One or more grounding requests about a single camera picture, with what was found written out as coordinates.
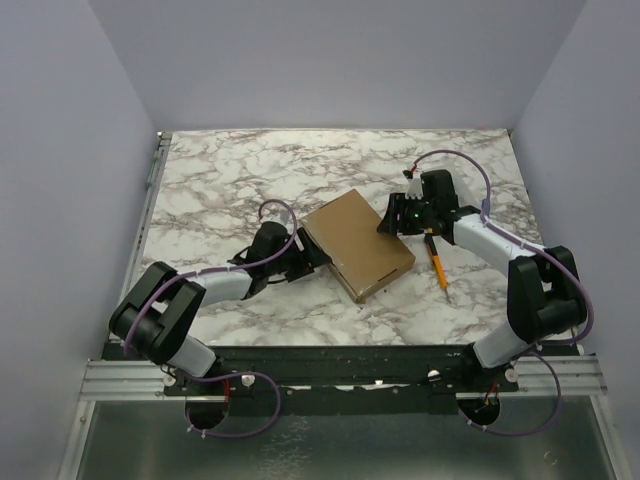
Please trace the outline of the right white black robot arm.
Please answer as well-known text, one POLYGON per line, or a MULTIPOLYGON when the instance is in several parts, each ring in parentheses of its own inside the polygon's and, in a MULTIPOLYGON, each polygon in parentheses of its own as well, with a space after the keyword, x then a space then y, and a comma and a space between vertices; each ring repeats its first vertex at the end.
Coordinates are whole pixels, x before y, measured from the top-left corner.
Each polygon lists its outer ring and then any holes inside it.
POLYGON ((467 346, 459 367, 461 383, 481 391, 502 367, 536 343, 583 324, 588 319, 572 253, 544 248, 491 224, 474 205, 462 205, 452 174, 406 170, 403 193, 391 193, 377 227, 390 236, 422 235, 427 246, 438 236, 470 251, 507 279, 506 319, 467 346))

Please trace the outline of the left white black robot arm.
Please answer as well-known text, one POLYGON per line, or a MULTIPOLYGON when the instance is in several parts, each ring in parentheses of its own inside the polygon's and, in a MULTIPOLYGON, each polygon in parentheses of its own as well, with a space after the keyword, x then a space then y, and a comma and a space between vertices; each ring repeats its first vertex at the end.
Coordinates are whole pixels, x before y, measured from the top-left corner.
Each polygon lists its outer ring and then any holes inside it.
POLYGON ((281 223, 265 221, 252 243, 223 267, 180 274, 164 262, 153 263, 115 309, 109 330, 126 351, 185 372, 195 392, 210 394, 220 385, 221 371, 214 351, 189 335, 198 310, 250 299, 330 262, 303 228, 291 235, 281 223))

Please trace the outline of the brown cardboard express box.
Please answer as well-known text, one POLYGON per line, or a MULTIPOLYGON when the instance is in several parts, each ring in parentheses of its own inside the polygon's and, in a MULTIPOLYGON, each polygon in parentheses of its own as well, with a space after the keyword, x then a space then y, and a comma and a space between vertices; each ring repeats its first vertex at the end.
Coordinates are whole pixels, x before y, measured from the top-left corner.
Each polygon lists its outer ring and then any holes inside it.
POLYGON ((355 189, 312 211, 302 225, 331 258, 333 275, 356 304, 412 269, 415 255, 397 237, 379 233, 381 217, 355 189))

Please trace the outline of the orange utility knife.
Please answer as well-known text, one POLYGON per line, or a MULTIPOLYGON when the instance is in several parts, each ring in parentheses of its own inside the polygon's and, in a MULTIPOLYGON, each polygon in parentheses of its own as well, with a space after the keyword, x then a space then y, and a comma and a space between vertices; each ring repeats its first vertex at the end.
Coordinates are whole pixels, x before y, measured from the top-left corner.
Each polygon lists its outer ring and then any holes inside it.
POLYGON ((434 271, 437 275, 437 279, 439 282, 439 285, 441 287, 441 289, 444 292, 445 298, 447 300, 448 303, 451 302, 450 296, 449 296, 449 292, 448 292, 448 282, 447 282, 447 278, 444 272, 444 269, 442 267, 442 263, 433 239, 433 236, 430 233, 427 233, 424 237, 424 243, 426 245, 426 248, 428 250, 428 254, 431 260, 431 263, 433 265, 434 271))

